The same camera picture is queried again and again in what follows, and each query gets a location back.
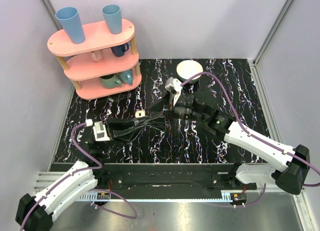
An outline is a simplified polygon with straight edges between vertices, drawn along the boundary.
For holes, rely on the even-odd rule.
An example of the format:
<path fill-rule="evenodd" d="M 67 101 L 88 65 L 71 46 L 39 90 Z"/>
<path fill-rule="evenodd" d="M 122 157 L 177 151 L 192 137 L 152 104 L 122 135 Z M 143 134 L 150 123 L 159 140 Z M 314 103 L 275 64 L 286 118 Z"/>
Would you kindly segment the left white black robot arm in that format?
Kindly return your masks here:
<path fill-rule="evenodd" d="M 87 119 L 71 131 L 73 145 L 84 155 L 56 181 L 31 195 L 25 194 L 18 203 L 15 221 L 22 231 L 49 231 L 54 221 L 78 200 L 89 201 L 100 208 L 114 195 L 112 189 L 119 189 L 122 174 L 110 174 L 103 167 L 105 155 L 102 144 L 110 141 L 131 142 L 144 129 L 146 117 L 109 118 L 106 122 Z M 94 140 L 87 142 L 84 150 L 76 139 L 76 131 L 91 127 Z"/>

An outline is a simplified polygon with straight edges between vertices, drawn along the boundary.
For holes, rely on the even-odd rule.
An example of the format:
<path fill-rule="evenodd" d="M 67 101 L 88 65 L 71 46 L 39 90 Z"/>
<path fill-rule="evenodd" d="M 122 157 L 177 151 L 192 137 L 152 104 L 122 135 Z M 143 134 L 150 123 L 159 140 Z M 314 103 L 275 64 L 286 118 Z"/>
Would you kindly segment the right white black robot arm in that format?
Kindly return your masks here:
<path fill-rule="evenodd" d="M 217 106 L 217 100 L 208 90 L 193 94 L 192 103 L 179 100 L 178 92 L 167 92 L 149 112 L 163 113 L 167 121 L 173 119 L 193 120 L 215 138 L 243 148 L 266 161 L 265 164 L 237 164 L 235 171 L 227 176 L 228 186 L 239 189 L 244 184 L 264 183 L 277 185 L 283 191 L 301 193 L 310 170 L 309 149 L 299 144 L 292 147 L 274 141 L 236 121 Z"/>

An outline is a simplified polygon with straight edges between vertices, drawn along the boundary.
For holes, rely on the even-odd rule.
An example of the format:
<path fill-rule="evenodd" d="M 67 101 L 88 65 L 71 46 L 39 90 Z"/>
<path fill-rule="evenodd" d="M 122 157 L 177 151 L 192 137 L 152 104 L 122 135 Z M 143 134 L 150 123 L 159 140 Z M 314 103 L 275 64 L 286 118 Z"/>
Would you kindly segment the white earbud charging case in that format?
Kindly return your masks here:
<path fill-rule="evenodd" d="M 135 118 L 142 118 L 146 115 L 146 112 L 144 110 L 137 110 L 135 112 Z"/>

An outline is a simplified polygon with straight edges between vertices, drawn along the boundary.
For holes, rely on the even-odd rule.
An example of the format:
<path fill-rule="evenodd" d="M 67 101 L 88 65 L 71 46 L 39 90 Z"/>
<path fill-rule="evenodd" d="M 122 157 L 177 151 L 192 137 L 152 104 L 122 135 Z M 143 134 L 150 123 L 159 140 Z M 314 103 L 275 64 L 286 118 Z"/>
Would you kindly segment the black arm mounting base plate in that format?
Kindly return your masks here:
<path fill-rule="evenodd" d="M 112 190 L 134 188 L 202 188 L 210 190 L 256 190 L 255 183 L 236 179 L 239 164 L 106 163 L 94 173 Z"/>

